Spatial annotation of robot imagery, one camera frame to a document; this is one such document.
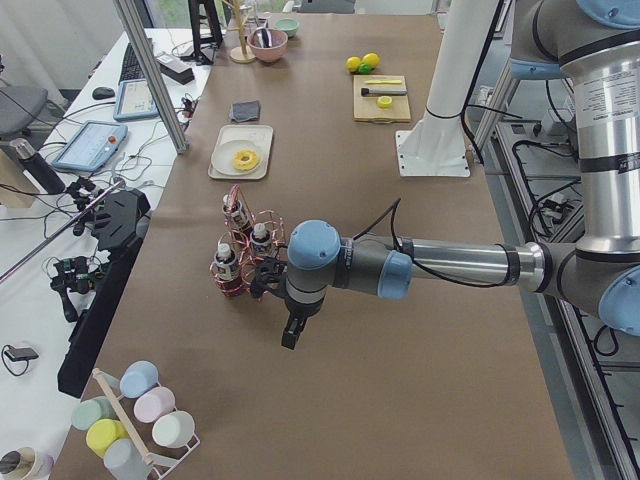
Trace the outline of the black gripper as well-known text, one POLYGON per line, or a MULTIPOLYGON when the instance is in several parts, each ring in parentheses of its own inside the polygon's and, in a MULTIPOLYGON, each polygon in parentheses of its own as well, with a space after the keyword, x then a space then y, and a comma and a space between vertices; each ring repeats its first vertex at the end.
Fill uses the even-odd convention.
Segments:
POLYGON ((300 335, 304 331, 307 320, 320 311, 320 302, 307 304, 286 298, 285 306, 289 312, 289 317, 282 333, 281 345, 294 350, 300 335))

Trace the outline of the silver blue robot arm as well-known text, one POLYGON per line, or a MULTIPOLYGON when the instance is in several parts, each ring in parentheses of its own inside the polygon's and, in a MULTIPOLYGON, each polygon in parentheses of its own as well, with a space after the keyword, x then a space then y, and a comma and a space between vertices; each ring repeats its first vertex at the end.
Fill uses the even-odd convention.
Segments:
POLYGON ((518 285, 638 333, 638 3, 518 2, 511 70, 520 78, 572 81, 584 235, 573 244, 468 245, 347 238, 326 222, 302 222, 291 234, 281 281, 286 348, 295 347, 328 287, 400 299, 419 276, 477 288, 518 285))

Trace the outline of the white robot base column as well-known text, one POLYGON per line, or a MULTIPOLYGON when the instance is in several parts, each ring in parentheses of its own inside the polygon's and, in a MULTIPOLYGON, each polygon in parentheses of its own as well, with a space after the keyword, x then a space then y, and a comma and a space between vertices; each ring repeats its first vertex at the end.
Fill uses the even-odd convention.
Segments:
POLYGON ((396 139, 403 177, 468 177, 463 109, 484 45, 500 15, 497 0, 451 3, 425 113, 396 139))

